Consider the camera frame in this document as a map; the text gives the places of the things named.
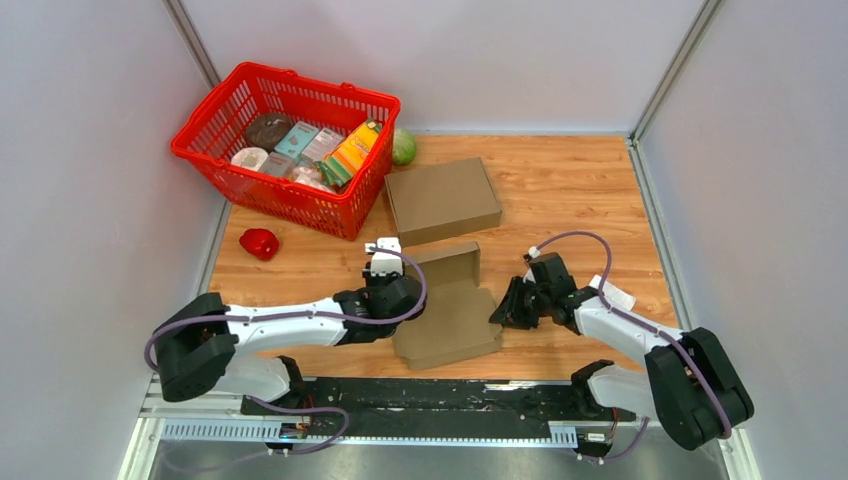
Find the large brown cardboard box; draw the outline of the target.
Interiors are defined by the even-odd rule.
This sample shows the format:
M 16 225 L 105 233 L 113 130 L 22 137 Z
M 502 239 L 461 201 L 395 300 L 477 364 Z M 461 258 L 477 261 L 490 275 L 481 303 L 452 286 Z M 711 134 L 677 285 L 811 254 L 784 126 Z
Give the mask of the large brown cardboard box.
M 496 228 L 503 207 L 479 157 L 390 173 L 385 187 L 403 246 Z

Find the small cardboard sheet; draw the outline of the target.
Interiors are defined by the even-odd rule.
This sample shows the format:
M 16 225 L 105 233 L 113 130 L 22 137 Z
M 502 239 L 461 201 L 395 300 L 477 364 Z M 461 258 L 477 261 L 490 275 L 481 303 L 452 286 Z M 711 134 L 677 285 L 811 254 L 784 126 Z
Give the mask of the small cardboard sheet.
M 481 286 L 481 249 L 471 241 L 414 255 L 427 282 L 423 312 L 392 336 L 395 354 L 411 370 L 426 370 L 498 351 L 502 327 L 489 321 L 496 309 Z

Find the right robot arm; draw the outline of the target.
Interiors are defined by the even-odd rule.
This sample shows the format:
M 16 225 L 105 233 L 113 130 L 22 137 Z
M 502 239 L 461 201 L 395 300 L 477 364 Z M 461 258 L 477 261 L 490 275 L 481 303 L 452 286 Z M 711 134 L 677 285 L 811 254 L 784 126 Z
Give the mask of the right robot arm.
M 619 409 L 654 419 L 689 451 L 753 417 L 753 400 L 713 332 L 665 327 L 613 302 L 599 283 L 577 286 L 557 253 L 525 260 L 527 273 L 510 280 L 490 323 L 529 330 L 549 318 L 642 368 L 628 370 L 602 359 L 575 371 L 570 404 L 576 414 L 593 419 Z

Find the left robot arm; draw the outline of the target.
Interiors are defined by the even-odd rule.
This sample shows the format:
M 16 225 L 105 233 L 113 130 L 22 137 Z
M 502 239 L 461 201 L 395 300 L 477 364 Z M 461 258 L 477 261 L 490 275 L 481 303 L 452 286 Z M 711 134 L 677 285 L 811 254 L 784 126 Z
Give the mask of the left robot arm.
M 144 347 L 167 402 L 210 391 L 255 397 L 291 415 L 306 390 L 295 361 L 267 352 L 291 346 L 343 346 L 392 336 L 426 306 L 426 282 L 410 275 L 365 275 L 366 285 L 308 304 L 245 307 L 207 292 L 159 325 Z

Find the clear plastic packet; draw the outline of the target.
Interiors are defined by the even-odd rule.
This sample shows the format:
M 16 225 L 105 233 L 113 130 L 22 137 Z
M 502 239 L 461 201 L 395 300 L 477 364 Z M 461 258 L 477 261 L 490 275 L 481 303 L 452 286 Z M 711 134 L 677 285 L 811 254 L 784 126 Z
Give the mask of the clear plastic packet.
M 609 306 L 612 306 L 612 308 L 615 310 L 631 312 L 634 305 L 636 304 L 636 299 L 634 296 L 621 290 L 620 288 L 612 284 L 609 280 L 605 281 L 602 291 L 606 302 L 603 302 L 599 296 L 596 296 L 593 300 L 593 303 L 598 308 L 609 308 Z

